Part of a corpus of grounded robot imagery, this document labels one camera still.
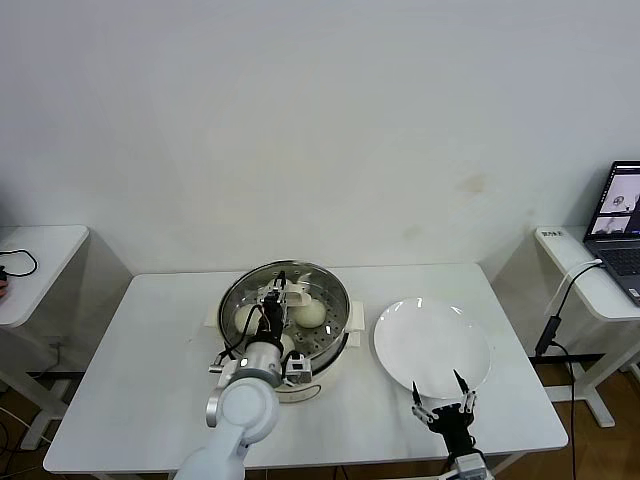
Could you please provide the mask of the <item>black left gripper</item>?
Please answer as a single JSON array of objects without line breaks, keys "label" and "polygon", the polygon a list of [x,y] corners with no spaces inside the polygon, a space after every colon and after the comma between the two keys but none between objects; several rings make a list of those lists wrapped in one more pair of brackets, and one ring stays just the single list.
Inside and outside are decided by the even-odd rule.
[{"label": "black left gripper", "polygon": [[287,324],[286,272],[281,270],[276,276],[276,287],[262,287],[258,290],[258,303],[262,305],[267,326],[258,330],[258,340],[281,345],[284,325]]}]

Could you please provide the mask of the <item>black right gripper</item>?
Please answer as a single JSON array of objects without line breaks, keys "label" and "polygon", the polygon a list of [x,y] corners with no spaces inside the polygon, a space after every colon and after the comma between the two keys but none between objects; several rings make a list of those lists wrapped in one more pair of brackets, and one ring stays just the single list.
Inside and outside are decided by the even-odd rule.
[{"label": "black right gripper", "polygon": [[423,407],[416,383],[413,382],[413,406],[411,410],[420,422],[429,426],[432,432],[440,434],[443,437],[450,455],[467,455],[474,451],[475,446],[468,428],[474,421],[474,414],[472,412],[476,402],[476,392],[468,386],[466,380],[457,370],[453,370],[453,373],[463,394],[461,405],[445,405],[434,409],[430,414]]}]

